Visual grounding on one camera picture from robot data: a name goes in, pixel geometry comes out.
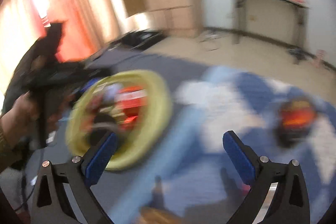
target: table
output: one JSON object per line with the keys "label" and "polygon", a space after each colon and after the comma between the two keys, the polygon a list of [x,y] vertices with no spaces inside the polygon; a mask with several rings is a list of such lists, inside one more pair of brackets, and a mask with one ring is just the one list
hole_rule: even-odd
{"label": "table", "polygon": [[[306,38],[306,22],[307,22],[308,7],[290,0],[278,0],[278,1],[285,2],[293,6],[296,15],[296,26],[294,28],[291,44],[300,48],[304,48]],[[234,7],[235,7],[234,13],[236,15],[234,21],[234,31],[236,32],[234,35],[234,43],[239,43],[240,37],[242,35],[243,36],[248,35],[246,0],[235,0]]]}

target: floor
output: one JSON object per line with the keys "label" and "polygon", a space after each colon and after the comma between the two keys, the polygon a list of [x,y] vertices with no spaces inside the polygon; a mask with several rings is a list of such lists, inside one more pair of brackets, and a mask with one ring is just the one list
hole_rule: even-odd
{"label": "floor", "polygon": [[316,68],[311,60],[294,65],[293,57],[285,48],[250,37],[242,37],[239,44],[233,44],[232,36],[231,33],[222,33],[219,38],[205,42],[201,42],[202,37],[168,37],[146,52],[250,71],[295,85],[336,105],[334,71]]}

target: blue mat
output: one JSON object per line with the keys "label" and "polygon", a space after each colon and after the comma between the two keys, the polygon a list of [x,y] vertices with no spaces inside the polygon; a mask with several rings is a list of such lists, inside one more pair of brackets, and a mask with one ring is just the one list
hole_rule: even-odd
{"label": "blue mat", "polygon": [[[242,181],[221,143],[223,133],[234,130],[258,155],[274,162],[300,162],[311,223],[317,223],[336,197],[335,108],[310,96],[319,118],[309,138],[284,149],[273,135],[278,108],[285,100],[305,94],[302,90],[224,67],[211,68],[199,88],[204,82],[210,86],[207,98],[200,100],[198,90],[197,98],[186,99],[188,105],[169,134],[108,212],[111,219],[133,223],[142,206],[151,206],[184,217],[187,223],[225,223],[244,198]],[[187,93],[194,92],[185,84]]]}

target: blue gripper pad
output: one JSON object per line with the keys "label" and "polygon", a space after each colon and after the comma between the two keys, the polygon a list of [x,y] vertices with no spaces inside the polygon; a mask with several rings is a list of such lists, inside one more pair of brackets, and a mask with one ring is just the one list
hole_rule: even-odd
{"label": "blue gripper pad", "polygon": [[105,142],[100,146],[97,153],[86,166],[85,170],[82,169],[87,187],[91,187],[92,185],[98,183],[106,165],[109,163],[111,157],[117,149],[117,143],[117,135],[115,133],[111,133]]}
{"label": "blue gripper pad", "polygon": [[230,160],[235,166],[243,183],[251,186],[253,182],[255,181],[255,177],[256,177],[255,168],[253,164],[250,162],[250,160],[248,159],[248,157],[246,156],[246,154],[242,151],[239,144],[236,142],[236,140],[234,140],[234,137],[231,135],[231,132],[235,134],[233,131],[228,131],[224,133],[223,147],[226,153],[228,154],[228,156],[230,157]]}
{"label": "blue gripper pad", "polygon": [[102,78],[93,78],[91,80],[89,80],[81,89],[80,92],[84,93],[86,92],[90,87],[92,87],[95,83],[97,83],[99,80],[101,80]]}

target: sleeve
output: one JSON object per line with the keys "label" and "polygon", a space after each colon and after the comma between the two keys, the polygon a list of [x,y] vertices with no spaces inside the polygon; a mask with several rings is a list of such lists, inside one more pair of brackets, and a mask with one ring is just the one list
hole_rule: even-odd
{"label": "sleeve", "polygon": [[15,153],[7,143],[0,125],[0,173],[20,159],[21,155]]}

